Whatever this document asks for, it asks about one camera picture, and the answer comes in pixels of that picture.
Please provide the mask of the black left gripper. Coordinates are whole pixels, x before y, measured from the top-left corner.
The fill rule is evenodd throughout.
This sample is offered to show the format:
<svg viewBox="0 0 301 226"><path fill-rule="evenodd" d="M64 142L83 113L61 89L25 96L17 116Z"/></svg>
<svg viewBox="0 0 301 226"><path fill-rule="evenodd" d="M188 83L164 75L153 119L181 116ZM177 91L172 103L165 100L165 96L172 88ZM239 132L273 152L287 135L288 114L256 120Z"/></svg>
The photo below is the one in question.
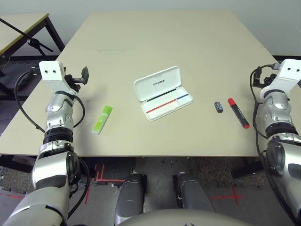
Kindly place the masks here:
<svg viewBox="0 0 301 226"><path fill-rule="evenodd" d="M89 72L88 72L87 66L85 66L82 69L81 75L82 75L81 79L79 79L79 78L73 78L70 74L65 76L65 80L66 80L67 84L69 85L69 87L72 90L76 91L77 93L80 90L79 83L87 84L87 82L88 82Z"/></svg>

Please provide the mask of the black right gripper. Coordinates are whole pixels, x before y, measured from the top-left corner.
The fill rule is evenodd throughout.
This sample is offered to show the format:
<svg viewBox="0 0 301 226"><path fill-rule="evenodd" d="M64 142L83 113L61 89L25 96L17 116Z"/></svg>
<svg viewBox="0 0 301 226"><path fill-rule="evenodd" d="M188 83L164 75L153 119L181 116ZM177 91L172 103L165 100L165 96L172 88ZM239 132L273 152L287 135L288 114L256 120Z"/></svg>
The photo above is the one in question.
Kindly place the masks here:
<svg viewBox="0 0 301 226"><path fill-rule="evenodd" d="M264 78L263 84L260 83L261 67L257 67L253 73L253 86L261 86L262 88L269 86L276 78L276 74L272 73L269 77Z"/></svg>

